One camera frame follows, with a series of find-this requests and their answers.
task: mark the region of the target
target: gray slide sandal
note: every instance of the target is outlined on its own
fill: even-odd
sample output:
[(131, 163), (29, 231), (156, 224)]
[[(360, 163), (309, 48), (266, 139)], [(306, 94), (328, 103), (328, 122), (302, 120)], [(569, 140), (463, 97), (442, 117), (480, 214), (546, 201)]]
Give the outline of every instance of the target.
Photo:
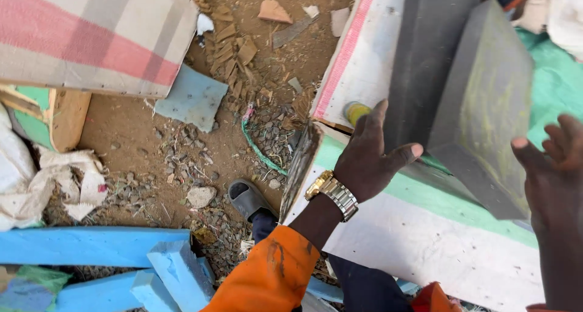
[(231, 204), (251, 222), (251, 215), (261, 208), (269, 210), (276, 218), (279, 213), (265, 200), (259, 189), (251, 182), (245, 179), (237, 179), (229, 185), (229, 200)]

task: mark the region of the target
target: red stripe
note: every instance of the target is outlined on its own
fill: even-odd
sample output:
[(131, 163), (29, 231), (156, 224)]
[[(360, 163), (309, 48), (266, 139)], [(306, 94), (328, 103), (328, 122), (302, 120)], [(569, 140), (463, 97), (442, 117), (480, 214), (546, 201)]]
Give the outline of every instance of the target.
[(318, 118), (325, 118), (324, 112), (328, 108), (328, 103), (340, 82), (340, 78), (344, 74), (344, 70), (346, 69), (346, 65), (350, 61), (354, 49), (356, 48), (356, 44), (358, 42), (360, 31), (363, 28), (364, 20), (368, 14), (368, 10), (372, 5), (373, 0), (360, 0), (360, 4), (356, 9), (356, 15), (354, 15), (354, 19), (348, 28), (348, 32), (342, 41), (342, 45), (340, 46), (340, 52), (334, 62), (332, 63), (332, 67), (330, 70), (330, 76), (324, 87), (322, 88), (322, 94), (320, 94), (320, 98), (318, 103), (316, 104), (316, 110), (314, 111), (314, 116)]
[(179, 69), (179, 64), (45, 0), (0, 0), (0, 42), (165, 86)]

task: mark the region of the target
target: dark blue trousers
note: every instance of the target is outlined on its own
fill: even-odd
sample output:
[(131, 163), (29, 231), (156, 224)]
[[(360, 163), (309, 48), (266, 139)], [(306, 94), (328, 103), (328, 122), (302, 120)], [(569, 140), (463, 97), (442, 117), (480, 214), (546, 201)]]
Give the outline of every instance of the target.
[[(276, 222), (271, 214), (255, 215), (255, 244), (264, 240), (275, 229)], [(342, 287), (347, 312), (413, 311), (391, 275), (331, 254), (328, 254), (328, 259)]]

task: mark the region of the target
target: gold wristwatch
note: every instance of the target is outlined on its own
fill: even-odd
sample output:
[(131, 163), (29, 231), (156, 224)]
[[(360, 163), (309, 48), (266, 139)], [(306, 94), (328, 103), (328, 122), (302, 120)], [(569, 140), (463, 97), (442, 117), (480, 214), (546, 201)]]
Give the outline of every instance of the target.
[(331, 170), (322, 172), (320, 176), (312, 183), (308, 191), (305, 192), (305, 198), (309, 201), (319, 193), (328, 197), (342, 212), (342, 222), (346, 222), (359, 210), (359, 203), (350, 190), (346, 189), (343, 184), (334, 178)]

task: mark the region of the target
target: green rope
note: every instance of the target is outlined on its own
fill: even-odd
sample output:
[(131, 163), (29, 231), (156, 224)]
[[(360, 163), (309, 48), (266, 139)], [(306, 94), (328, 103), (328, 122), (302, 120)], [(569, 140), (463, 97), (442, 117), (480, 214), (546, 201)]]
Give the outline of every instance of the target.
[(253, 140), (251, 139), (251, 136), (249, 136), (249, 132), (247, 131), (247, 123), (249, 122), (249, 119), (251, 118), (251, 115), (253, 114), (253, 111), (254, 111), (253, 105), (250, 104), (247, 107), (247, 112), (245, 113), (245, 115), (243, 115), (243, 118), (241, 118), (241, 129), (243, 130), (243, 135), (247, 139), (247, 142), (249, 143), (249, 145), (251, 146), (251, 148), (253, 149), (253, 151), (255, 152), (255, 154), (257, 154), (257, 156), (259, 157), (259, 160), (261, 160), (262, 162), (264, 162), (270, 168), (273, 168), (277, 172), (280, 172), (281, 174), (287, 176), (288, 175), (288, 172), (286, 172), (281, 167), (277, 166), (277, 164), (273, 163), (269, 158), (267, 158), (265, 155), (263, 155), (263, 153), (259, 150), (259, 147), (257, 147), (253, 143)]

